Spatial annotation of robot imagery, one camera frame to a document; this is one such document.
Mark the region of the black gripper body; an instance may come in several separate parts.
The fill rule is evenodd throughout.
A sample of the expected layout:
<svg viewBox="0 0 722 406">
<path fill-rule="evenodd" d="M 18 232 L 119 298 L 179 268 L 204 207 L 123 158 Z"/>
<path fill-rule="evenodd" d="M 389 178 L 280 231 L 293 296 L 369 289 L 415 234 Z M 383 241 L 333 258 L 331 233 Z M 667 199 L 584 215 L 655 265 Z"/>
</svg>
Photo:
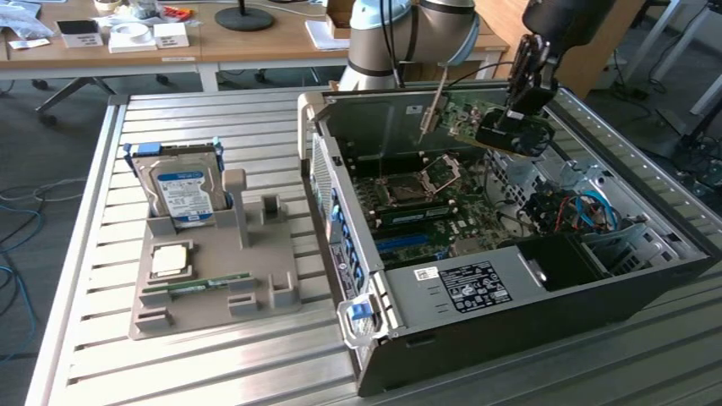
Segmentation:
<svg viewBox="0 0 722 406">
<path fill-rule="evenodd" d="M 551 55 L 560 58 L 594 39 L 606 17 L 603 0 L 539 0 L 528 1 L 522 22 L 550 43 Z"/>
</svg>

